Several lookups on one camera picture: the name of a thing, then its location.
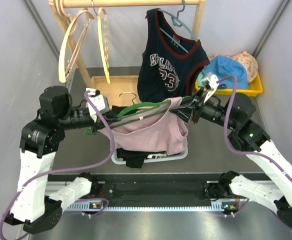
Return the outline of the navy maroon-trimmed jersey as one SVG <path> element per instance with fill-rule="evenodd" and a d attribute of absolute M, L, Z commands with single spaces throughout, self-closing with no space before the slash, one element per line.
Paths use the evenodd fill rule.
<path fill-rule="evenodd" d="M 142 55 L 137 92 L 142 102 L 161 102 L 192 93 L 210 61 L 200 40 L 174 32 L 158 8 L 148 10 L 148 39 Z"/>

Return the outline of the pink tank top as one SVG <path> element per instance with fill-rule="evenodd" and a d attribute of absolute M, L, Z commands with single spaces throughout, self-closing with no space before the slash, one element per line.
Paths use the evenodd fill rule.
<path fill-rule="evenodd" d="M 180 105 L 173 101 L 164 114 L 119 127 L 113 133 L 115 148 L 138 152 L 166 152 L 176 155 L 184 151 L 188 135 L 185 123 L 169 110 Z"/>

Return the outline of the small black tank top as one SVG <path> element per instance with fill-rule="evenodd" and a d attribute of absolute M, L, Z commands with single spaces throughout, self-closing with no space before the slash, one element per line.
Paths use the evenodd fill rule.
<path fill-rule="evenodd" d="M 116 150 L 117 157 L 123 158 L 126 161 L 126 166 L 132 169 L 140 169 L 144 164 L 144 160 L 147 159 L 147 155 L 153 153 L 166 153 L 161 152 L 144 152 L 144 151 L 130 151 L 122 148 Z"/>

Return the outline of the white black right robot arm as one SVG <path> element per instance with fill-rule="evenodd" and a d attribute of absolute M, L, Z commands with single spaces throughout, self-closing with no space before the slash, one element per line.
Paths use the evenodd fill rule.
<path fill-rule="evenodd" d="M 275 188 L 270 188 L 229 171 L 219 179 L 220 194 L 225 198 L 240 195 L 253 200 L 274 212 L 292 229 L 292 165 L 267 132 L 251 119 L 256 107 L 243 93 L 233 92 L 225 106 L 204 97 L 200 90 L 170 112 L 186 123 L 205 119 L 222 126 L 227 148 L 252 160 L 275 184 Z"/>

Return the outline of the black white striped tank top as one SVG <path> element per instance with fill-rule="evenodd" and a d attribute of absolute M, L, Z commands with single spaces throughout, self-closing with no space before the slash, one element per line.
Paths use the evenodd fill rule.
<path fill-rule="evenodd" d="M 147 159 L 165 158 L 166 156 L 167 154 L 165 152 L 157 152 L 157 153 L 147 155 Z"/>

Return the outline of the green plastic hanger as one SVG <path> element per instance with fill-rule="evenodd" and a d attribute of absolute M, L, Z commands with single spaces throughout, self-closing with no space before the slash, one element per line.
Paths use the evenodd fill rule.
<path fill-rule="evenodd" d="M 101 114 L 99 110 L 92 104 L 92 107 L 96 111 L 97 115 L 101 118 L 103 123 L 105 124 L 105 130 L 109 133 L 109 135 L 112 135 L 116 129 L 119 127 L 123 127 L 132 123 L 136 123 L 142 120 L 147 120 L 151 117 L 164 114 L 168 111 L 168 106 L 172 106 L 173 101 L 181 100 L 184 97 L 173 97 L 168 98 L 161 102 L 142 102 L 142 103 L 134 103 L 131 106 L 128 106 L 124 111 L 127 111 L 128 114 L 121 117 L 120 122 L 115 122 L 111 125 L 109 125 L 106 122 L 105 117 L 110 117 L 111 115 L 106 112 L 104 114 Z M 93 119 L 90 117 L 88 106 L 83 109 L 83 116 L 82 116 L 82 124 L 81 126 L 83 128 L 87 127 L 90 128 L 92 124 L 94 123 Z"/>

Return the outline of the blue plastic hanger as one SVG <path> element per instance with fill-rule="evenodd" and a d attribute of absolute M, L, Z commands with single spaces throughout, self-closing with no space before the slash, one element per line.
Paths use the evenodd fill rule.
<path fill-rule="evenodd" d="M 197 42 L 198 39 L 197 37 L 195 36 L 195 34 L 189 29 L 189 27 L 184 23 L 182 22 L 180 19 L 179 19 L 179 14 L 182 13 L 184 10 L 185 10 L 185 7 L 186 7 L 186 1 L 185 0 L 182 0 L 182 9 L 178 10 L 176 15 L 173 15 L 172 13 L 168 12 L 168 11 L 165 11 L 163 9 L 159 9 L 158 11 L 159 12 L 162 12 L 164 14 L 167 14 L 171 17 L 171 20 L 172 20 L 172 24 L 178 28 L 180 27 L 184 27 L 187 32 L 191 35 L 191 37 Z M 184 48 L 175 38 L 173 38 L 171 35 L 169 35 L 165 30 L 163 30 L 162 28 L 160 28 L 160 31 L 165 34 L 170 40 L 172 40 L 178 47 L 180 47 L 185 53 L 188 53 L 189 51 Z"/>

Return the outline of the yellow metal-hook hanger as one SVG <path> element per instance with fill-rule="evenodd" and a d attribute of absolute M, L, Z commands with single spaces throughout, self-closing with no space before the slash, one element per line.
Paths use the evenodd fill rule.
<path fill-rule="evenodd" d="M 102 7 L 100 7 L 98 11 L 96 11 L 93 0 L 92 0 L 92 7 L 97 16 L 98 42 L 99 42 L 104 75 L 106 78 L 106 82 L 110 84 L 111 80 L 110 80 L 110 70 L 109 70 L 110 66 L 109 66 L 109 48 L 108 48 L 107 12 Z"/>

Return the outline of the beige wooden hanger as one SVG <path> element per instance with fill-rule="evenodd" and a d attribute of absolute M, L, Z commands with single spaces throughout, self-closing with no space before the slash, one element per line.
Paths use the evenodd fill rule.
<path fill-rule="evenodd" d="M 90 22 L 92 21 L 92 20 L 94 20 L 94 16 L 93 16 L 93 14 L 88 10 L 88 8 L 86 8 L 86 7 L 84 7 L 83 9 L 87 9 L 87 12 L 85 12 L 85 13 L 83 13 L 81 16 L 83 16 L 83 15 L 85 15 L 85 18 L 86 18 L 86 22 L 85 22 L 85 24 L 83 25 L 83 29 L 84 29 L 84 26 L 87 26 L 87 30 L 88 30 L 88 27 L 89 27 L 89 24 L 90 24 Z M 68 62 L 69 62 L 69 60 L 70 60 L 70 58 L 71 58 L 71 56 L 72 56 L 72 54 L 74 54 L 75 53 L 75 45 L 78 43 L 78 40 L 79 40 L 79 38 L 78 38 L 78 40 L 77 41 L 75 41 L 75 39 L 74 39 L 74 37 L 73 37 L 73 34 L 72 34 L 72 36 L 70 36 L 69 37 L 69 39 L 68 39 L 68 43 L 67 43 L 67 49 L 66 49 L 66 57 L 65 57 L 65 65 L 67 66 L 68 65 Z M 78 55 L 78 59 L 77 59 L 77 61 L 76 61 L 76 63 L 75 63 L 75 65 L 74 65 L 74 67 L 73 67 L 73 70 L 71 71 L 71 75 L 72 75 L 72 73 L 74 72 L 74 68 L 75 68 L 75 66 L 77 66 L 81 71 L 84 69 L 84 67 L 85 67 L 85 65 L 84 65 L 84 63 L 83 63 L 83 60 L 82 60 L 82 57 L 81 57 L 81 55 L 80 55 L 80 53 L 79 53 L 79 55 Z"/>

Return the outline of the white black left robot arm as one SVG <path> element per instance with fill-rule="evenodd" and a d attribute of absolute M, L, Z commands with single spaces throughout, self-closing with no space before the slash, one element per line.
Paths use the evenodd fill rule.
<path fill-rule="evenodd" d="M 20 139 L 20 173 L 17 193 L 5 211 L 2 224 L 22 225 L 31 235 L 54 228 L 63 212 L 82 198 L 100 197 L 97 179 L 88 167 L 78 167 L 79 175 L 64 188 L 46 194 L 48 176 L 55 174 L 52 165 L 65 138 L 72 129 L 104 126 L 110 130 L 106 117 L 110 106 L 99 90 L 87 88 L 86 107 L 74 106 L 66 87 L 51 86 L 39 97 L 36 118 L 25 125 Z"/>

